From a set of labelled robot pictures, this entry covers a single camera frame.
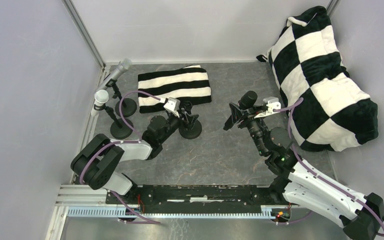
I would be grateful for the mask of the black mic stand back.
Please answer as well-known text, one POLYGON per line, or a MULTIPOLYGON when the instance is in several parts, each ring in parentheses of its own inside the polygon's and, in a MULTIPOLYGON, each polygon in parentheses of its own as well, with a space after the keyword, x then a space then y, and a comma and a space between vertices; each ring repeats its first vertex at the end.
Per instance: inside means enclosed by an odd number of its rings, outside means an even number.
POLYGON ((113 120, 113 123, 110 126, 110 134, 118 140, 123 140, 129 137, 133 130, 127 126, 127 124, 121 119, 117 118, 114 109, 104 105, 104 109, 107 115, 113 120))

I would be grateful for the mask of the black mic stand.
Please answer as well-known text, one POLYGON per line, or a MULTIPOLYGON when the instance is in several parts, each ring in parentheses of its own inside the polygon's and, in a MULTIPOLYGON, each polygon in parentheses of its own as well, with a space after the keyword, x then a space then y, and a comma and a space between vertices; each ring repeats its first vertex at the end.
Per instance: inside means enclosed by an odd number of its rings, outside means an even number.
POLYGON ((118 88, 116 82, 117 82, 117 80, 111 78, 109 80, 109 82, 107 83, 107 86, 109 88, 112 88, 114 91, 112 98, 113 99, 119 99, 119 101, 115 105, 115 113, 120 117, 121 116, 130 117, 136 112, 137 104, 131 98, 125 98, 123 102, 121 101, 122 100, 122 94, 121 94, 120 89, 118 88))
POLYGON ((129 137, 133 130, 127 126, 127 124, 121 119, 117 118, 114 109, 104 105, 104 109, 107 115, 113 120, 113 123, 110 126, 110 134, 118 140, 123 140, 129 137))
POLYGON ((202 133, 202 124, 198 120, 199 115, 192 113, 193 104, 190 101, 181 102, 179 106, 179 118, 181 124, 178 128, 179 134, 187 139, 196 139, 202 133))

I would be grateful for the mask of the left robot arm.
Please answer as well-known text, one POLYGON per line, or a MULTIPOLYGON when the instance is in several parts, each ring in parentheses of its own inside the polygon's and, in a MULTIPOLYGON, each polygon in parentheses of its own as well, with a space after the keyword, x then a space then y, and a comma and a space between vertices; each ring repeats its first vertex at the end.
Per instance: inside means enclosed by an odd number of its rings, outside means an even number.
POLYGON ((178 117, 154 116, 142 135, 142 140, 116 140, 100 133, 84 147, 70 164, 78 175, 79 183, 93 190, 105 189, 119 195, 126 195, 134 187, 134 182, 116 167, 125 161, 148 161, 154 159, 162 150, 163 143, 175 132, 192 140, 202 132, 198 114, 182 109, 178 117))

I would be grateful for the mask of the black mic stand front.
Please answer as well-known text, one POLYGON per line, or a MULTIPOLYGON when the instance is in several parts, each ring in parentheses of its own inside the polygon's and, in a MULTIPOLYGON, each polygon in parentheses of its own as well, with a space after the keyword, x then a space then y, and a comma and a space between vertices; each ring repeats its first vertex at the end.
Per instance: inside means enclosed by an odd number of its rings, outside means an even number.
POLYGON ((130 117, 136 112, 137 104, 131 98, 125 98, 123 102, 121 101, 122 100, 122 94, 121 94, 120 89, 118 88, 116 82, 117 82, 117 80, 111 78, 109 80, 109 82, 107 83, 107 86, 109 88, 112 88, 114 91, 112 98, 113 99, 119 99, 119 101, 115 105, 115 113, 120 117, 121 116, 130 117))

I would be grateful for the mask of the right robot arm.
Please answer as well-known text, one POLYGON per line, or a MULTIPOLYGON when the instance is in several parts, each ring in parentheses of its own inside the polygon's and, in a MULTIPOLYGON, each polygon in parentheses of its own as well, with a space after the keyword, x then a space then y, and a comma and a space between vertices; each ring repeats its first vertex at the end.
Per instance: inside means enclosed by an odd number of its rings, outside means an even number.
POLYGON ((231 115, 223 129, 246 128, 265 164, 276 175, 270 190, 276 198, 315 212, 342 228, 352 240, 384 237, 384 201, 365 195, 317 170, 294 151, 286 129, 268 129, 259 116, 266 105, 229 103, 231 115))

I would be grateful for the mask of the white microphone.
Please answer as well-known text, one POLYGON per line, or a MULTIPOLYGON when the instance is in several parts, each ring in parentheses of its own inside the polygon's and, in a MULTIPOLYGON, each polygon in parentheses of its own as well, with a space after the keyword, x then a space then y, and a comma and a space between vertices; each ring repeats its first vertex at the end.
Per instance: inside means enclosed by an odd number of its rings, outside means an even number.
POLYGON ((97 116, 99 114, 99 111, 105 108, 104 105, 108 102, 108 100, 109 100, 109 93, 104 89, 98 90, 94 94, 94 103, 90 111, 90 115, 92 117, 97 116))

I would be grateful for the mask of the black microphone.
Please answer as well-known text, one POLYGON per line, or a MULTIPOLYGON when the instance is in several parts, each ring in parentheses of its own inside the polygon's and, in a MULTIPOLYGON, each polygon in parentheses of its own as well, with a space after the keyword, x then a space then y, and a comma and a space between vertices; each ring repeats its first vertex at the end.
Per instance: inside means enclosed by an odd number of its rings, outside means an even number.
POLYGON ((241 97, 238 104, 230 102, 229 108, 231 115, 226 120, 223 130, 227 131, 231 129, 238 122, 243 121, 249 115, 254 114, 256 112, 255 102, 257 99, 257 93, 249 90, 241 97))

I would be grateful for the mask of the silver microphone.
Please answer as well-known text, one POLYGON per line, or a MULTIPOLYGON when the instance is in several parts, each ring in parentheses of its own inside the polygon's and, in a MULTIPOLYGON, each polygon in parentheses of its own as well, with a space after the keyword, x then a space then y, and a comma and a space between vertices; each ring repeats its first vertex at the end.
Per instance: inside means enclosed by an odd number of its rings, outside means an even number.
POLYGON ((105 77, 103 82, 97 87, 96 92, 100 90, 107 90, 111 88, 112 85, 118 80, 118 78, 126 73, 129 68, 132 66, 132 61, 128 58, 125 58, 123 61, 120 61, 113 71, 105 77))

